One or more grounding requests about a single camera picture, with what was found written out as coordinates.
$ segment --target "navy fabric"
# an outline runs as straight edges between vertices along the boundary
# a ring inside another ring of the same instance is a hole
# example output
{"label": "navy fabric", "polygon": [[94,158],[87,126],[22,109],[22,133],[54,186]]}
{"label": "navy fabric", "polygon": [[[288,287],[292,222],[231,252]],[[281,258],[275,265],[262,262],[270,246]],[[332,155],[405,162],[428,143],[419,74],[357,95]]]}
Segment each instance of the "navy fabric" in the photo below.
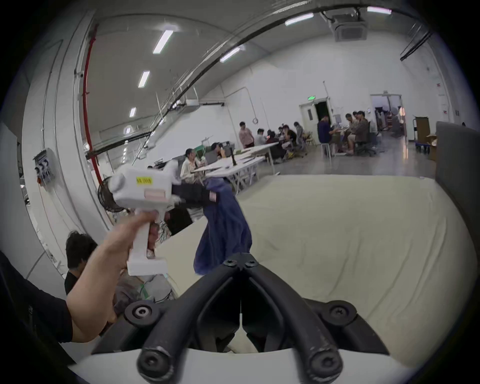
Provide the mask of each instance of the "navy fabric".
{"label": "navy fabric", "polygon": [[250,252],[252,234],[232,188],[223,179],[209,179],[207,189],[220,195],[218,204],[204,208],[207,227],[198,244],[193,269],[205,275],[238,252]]}
{"label": "navy fabric", "polygon": [[329,134],[331,131],[330,124],[326,121],[320,120],[317,124],[317,131],[318,131],[318,140],[321,143],[329,143],[332,139],[332,136]]}

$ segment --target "forearm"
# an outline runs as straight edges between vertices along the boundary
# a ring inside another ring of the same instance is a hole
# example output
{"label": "forearm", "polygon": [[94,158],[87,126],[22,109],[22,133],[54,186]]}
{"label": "forearm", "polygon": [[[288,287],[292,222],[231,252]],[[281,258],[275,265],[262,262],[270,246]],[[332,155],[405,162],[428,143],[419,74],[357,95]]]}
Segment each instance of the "forearm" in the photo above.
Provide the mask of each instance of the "forearm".
{"label": "forearm", "polygon": [[67,306],[75,326],[80,330],[79,341],[95,338],[112,316],[112,301],[121,266],[115,256],[98,246],[77,283],[67,296]]}

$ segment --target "cream fabric surface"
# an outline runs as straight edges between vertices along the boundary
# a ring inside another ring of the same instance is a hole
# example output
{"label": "cream fabric surface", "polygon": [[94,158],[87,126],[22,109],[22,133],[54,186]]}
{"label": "cream fabric surface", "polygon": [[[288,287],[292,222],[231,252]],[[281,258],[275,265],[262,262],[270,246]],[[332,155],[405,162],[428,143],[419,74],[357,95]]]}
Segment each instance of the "cream fabric surface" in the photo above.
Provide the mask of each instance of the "cream fabric surface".
{"label": "cream fabric surface", "polygon": [[[402,364],[423,364],[469,299],[477,259],[465,223],[432,179],[269,176],[238,200],[252,255],[301,296],[346,300]],[[160,244],[178,294],[200,278],[193,259],[206,218]],[[253,351],[245,335],[232,346]]]}

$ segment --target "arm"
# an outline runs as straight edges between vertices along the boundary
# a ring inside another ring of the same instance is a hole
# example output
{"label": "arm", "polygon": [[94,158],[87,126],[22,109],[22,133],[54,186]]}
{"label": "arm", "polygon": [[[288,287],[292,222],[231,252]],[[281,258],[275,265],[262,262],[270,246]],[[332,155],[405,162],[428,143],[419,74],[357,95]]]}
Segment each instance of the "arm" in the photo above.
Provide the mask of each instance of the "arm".
{"label": "arm", "polygon": [[[126,267],[128,252],[138,229],[153,222],[157,213],[143,212],[125,218],[108,233],[90,256],[77,283],[67,296],[72,317],[72,341],[93,340],[112,320],[112,300],[120,272]],[[158,229],[151,226],[148,247],[155,246]]]}

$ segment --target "dark blue shirt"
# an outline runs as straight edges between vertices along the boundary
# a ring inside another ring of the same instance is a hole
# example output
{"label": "dark blue shirt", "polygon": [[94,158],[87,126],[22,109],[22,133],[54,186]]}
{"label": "dark blue shirt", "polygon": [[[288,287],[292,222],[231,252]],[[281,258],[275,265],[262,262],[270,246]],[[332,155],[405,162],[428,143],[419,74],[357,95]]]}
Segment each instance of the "dark blue shirt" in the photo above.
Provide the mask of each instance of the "dark blue shirt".
{"label": "dark blue shirt", "polygon": [[320,120],[317,124],[318,140],[320,140],[321,143],[329,143],[332,139],[332,136],[329,134],[331,130],[330,124],[327,121]]}

